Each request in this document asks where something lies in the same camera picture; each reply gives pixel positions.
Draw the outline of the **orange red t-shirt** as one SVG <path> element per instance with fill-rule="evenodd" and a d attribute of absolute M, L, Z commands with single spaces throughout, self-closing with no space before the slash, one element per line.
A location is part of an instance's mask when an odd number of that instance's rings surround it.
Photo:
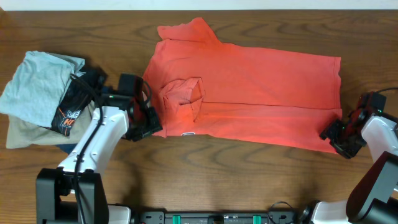
<path fill-rule="evenodd" d="M 223 43 L 201 17 L 157 31 L 144 80 L 159 136 L 333 152 L 320 133 L 342 115 L 340 58 Z"/>

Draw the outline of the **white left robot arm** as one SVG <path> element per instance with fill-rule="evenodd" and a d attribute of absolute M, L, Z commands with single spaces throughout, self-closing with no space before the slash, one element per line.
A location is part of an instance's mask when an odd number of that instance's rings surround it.
<path fill-rule="evenodd" d="M 37 223 L 139 223 L 125 205 L 107 202 L 101 175 L 118 141 L 127 133 L 127 111 L 101 106 L 89 128 L 56 169 L 36 178 Z"/>

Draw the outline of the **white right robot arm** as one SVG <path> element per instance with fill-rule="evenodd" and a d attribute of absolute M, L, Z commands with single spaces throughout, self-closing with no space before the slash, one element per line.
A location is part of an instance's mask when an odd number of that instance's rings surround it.
<path fill-rule="evenodd" d="M 347 200 L 318 202 L 309 223 L 397 224 L 397 118 L 372 115 L 361 136 L 367 142 L 374 164 Z"/>

